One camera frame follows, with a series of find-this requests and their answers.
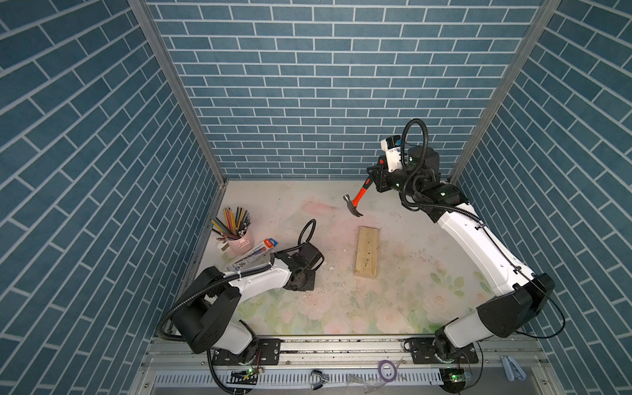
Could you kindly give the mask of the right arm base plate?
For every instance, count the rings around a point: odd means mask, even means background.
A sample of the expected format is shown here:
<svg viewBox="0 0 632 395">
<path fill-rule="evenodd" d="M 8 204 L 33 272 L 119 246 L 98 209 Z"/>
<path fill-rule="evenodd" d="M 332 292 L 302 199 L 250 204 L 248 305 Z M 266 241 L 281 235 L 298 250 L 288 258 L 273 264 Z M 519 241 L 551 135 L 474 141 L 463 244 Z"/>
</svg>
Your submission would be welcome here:
<svg viewBox="0 0 632 395">
<path fill-rule="evenodd" d="M 455 348 L 435 337 L 409 337 L 403 341 L 403 350 L 411 355 L 415 365 L 475 364 L 479 362 L 474 345 Z"/>
</svg>

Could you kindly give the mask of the wooden block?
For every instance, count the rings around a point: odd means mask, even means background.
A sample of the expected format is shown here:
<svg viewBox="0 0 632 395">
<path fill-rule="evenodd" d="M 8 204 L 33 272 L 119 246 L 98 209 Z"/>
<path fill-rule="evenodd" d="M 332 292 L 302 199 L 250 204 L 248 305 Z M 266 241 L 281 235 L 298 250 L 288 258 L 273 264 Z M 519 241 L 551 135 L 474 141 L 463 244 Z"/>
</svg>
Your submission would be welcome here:
<svg viewBox="0 0 632 395">
<path fill-rule="evenodd" d="M 380 231 L 377 228 L 361 226 L 356 248 L 354 275 L 376 279 L 378 271 Z"/>
</svg>

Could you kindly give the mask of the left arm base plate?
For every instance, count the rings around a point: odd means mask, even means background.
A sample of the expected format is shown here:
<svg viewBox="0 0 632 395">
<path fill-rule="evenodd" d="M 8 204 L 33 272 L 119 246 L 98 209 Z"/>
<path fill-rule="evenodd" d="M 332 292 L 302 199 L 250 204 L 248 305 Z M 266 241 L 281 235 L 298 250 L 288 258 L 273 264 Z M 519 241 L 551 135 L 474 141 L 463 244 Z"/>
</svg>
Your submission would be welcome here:
<svg viewBox="0 0 632 395">
<path fill-rule="evenodd" d="M 279 338 L 256 338 L 240 354 L 220 349 L 212 356 L 213 365 L 278 365 L 281 353 Z"/>
</svg>

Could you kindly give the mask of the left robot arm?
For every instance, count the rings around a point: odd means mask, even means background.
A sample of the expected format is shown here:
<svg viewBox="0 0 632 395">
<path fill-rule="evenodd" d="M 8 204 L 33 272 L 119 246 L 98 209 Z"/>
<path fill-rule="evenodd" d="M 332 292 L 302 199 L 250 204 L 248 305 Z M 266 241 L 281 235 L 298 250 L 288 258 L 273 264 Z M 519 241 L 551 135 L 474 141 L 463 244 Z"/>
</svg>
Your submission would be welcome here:
<svg viewBox="0 0 632 395">
<path fill-rule="evenodd" d="M 239 305 L 274 289 L 312 291 L 323 263 L 320 250 L 304 242 L 273 252 L 268 263 L 242 272 L 208 268 L 165 313 L 156 335 L 186 342 L 195 354 L 219 350 L 249 362 L 258 354 L 259 339 L 247 324 L 233 319 Z"/>
</svg>

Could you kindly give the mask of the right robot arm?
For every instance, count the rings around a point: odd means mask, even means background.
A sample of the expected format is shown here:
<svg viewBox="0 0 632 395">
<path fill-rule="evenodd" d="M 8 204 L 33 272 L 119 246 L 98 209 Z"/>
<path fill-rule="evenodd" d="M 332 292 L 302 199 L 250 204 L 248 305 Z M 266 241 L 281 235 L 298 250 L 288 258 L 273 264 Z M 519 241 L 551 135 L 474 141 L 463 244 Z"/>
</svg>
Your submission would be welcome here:
<svg viewBox="0 0 632 395">
<path fill-rule="evenodd" d="M 540 314 L 551 301 L 555 283 L 516 258 L 476 214 L 465 194 L 439 178 L 439 155 L 431 148 L 383 143 L 383 156 L 367 170 L 364 188 L 396 191 L 403 206 L 421 211 L 463 248 L 490 286 L 493 298 L 435 333 L 434 347 L 449 358 L 464 347 L 488 337 L 508 337 Z"/>
</svg>

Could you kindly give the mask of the red-handled claw hammer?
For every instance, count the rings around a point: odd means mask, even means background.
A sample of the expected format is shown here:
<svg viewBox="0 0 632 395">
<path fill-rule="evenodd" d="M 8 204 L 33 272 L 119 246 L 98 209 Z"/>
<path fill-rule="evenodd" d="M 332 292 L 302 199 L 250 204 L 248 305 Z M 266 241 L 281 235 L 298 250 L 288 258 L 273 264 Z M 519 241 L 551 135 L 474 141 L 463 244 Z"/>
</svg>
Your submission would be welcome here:
<svg viewBox="0 0 632 395">
<path fill-rule="evenodd" d="M 354 215 L 355 217 L 362 217 L 362 214 L 358 211 L 357 207 L 360 201 L 362 200 L 362 198 L 364 197 L 365 193 L 368 191 L 370 186 L 372 186 L 372 184 L 373 184 L 373 180 L 369 177 L 362 184 L 362 187 L 360 188 L 359 192 L 356 194 L 354 198 L 351 198 L 349 194 L 346 194 L 343 196 L 343 199 L 345 203 L 347 204 L 347 209 L 350 212 L 350 214 Z"/>
</svg>

